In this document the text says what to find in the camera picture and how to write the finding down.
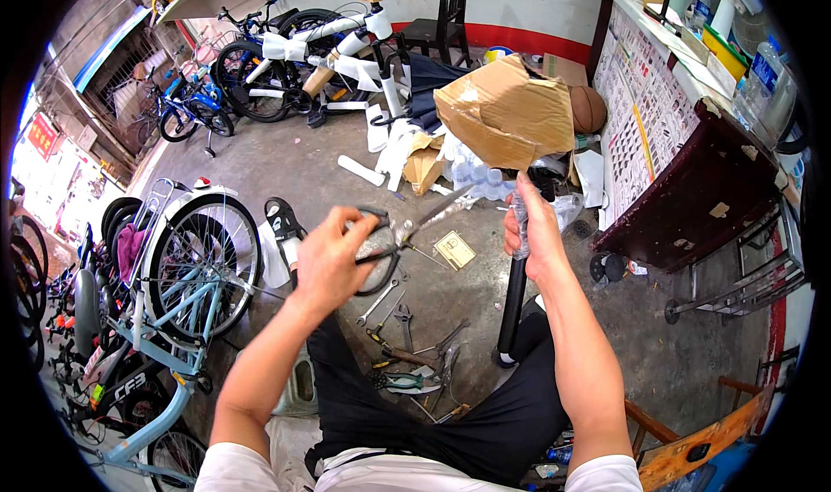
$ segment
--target black tube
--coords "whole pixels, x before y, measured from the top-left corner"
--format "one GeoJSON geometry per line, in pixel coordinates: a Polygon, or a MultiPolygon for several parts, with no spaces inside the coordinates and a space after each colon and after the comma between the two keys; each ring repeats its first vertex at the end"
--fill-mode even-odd
{"type": "Polygon", "coordinates": [[[514,349],[517,336],[519,313],[522,311],[522,298],[525,296],[525,263],[528,258],[511,259],[511,271],[508,276],[508,294],[502,311],[502,327],[499,329],[499,341],[496,348],[499,353],[508,354],[514,349]]]}

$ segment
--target basketball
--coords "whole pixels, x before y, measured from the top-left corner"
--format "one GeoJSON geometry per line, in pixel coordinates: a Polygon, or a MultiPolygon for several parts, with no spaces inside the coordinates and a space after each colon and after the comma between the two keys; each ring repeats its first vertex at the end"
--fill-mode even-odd
{"type": "Polygon", "coordinates": [[[595,133],[606,122],[606,103],[590,87],[568,89],[572,100],[572,119],[575,133],[595,133]]]}

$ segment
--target torn cardboard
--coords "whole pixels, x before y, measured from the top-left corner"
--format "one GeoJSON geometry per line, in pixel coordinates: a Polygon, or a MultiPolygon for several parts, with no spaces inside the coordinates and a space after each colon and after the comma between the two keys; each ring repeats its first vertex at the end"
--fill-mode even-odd
{"type": "Polygon", "coordinates": [[[442,123],[489,167],[526,170],[544,154],[574,148],[568,86],[540,76],[518,54],[434,90],[433,98],[442,123]]]}
{"type": "Polygon", "coordinates": [[[438,156],[443,142],[443,136],[433,138],[423,132],[413,134],[410,155],[402,173],[413,185],[416,196],[424,195],[441,175],[444,160],[439,160],[438,156]]]}
{"type": "Polygon", "coordinates": [[[561,77],[570,87],[588,86],[585,66],[547,52],[543,56],[543,75],[552,79],[561,77]]]}

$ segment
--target poster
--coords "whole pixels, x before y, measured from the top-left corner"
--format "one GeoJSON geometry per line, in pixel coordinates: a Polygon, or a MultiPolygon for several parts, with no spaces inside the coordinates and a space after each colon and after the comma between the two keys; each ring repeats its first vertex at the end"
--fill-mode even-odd
{"type": "Polygon", "coordinates": [[[617,5],[593,81],[608,108],[604,189],[617,220],[675,158],[698,117],[667,63],[617,5]]]}

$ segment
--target adjustable wrench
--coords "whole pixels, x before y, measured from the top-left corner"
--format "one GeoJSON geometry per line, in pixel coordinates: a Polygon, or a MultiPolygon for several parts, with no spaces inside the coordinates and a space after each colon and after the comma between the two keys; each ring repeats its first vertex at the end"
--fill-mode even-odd
{"type": "Polygon", "coordinates": [[[393,313],[396,319],[401,323],[401,331],[404,333],[404,349],[407,352],[413,352],[413,338],[410,336],[410,319],[413,314],[405,304],[399,304],[398,309],[393,313]]]}
{"type": "Polygon", "coordinates": [[[398,279],[392,279],[392,281],[390,281],[390,286],[388,286],[387,289],[384,290],[384,292],[380,295],[380,297],[376,299],[374,303],[372,303],[372,306],[369,307],[366,313],[364,313],[358,319],[355,320],[355,323],[360,324],[361,326],[366,326],[367,318],[369,317],[369,314],[372,313],[372,310],[374,310],[380,304],[380,302],[384,300],[387,294],[389,294],[390,290],[393,290],[397,286],[398,279]]]}

